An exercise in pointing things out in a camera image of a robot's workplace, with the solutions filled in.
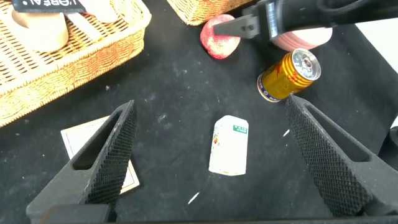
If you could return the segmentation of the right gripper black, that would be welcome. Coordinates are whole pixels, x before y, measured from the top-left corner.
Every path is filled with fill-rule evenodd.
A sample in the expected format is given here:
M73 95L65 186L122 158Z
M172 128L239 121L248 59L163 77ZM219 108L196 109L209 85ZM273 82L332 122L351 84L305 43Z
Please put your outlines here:
M214 25L215 35L251 39L260 35L276 40L280 35L304 29L331 27L329 16L316 0L263 0L244 10L242 17Z

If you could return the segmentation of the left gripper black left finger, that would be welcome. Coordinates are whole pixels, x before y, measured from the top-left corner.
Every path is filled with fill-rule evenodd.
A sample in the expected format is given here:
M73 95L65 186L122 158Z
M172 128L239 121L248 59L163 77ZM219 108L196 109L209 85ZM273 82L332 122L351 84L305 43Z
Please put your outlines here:
M119 106L28 204L32 223L106 223L114 213L137 128L134 101Z

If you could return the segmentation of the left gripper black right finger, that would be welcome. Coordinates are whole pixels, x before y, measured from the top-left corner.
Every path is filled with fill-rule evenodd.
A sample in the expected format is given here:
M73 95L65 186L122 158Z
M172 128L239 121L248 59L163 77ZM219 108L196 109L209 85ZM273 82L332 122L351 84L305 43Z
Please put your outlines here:
M397 171L318 108L290 95L285 104L313 181L337 217L397 215Z

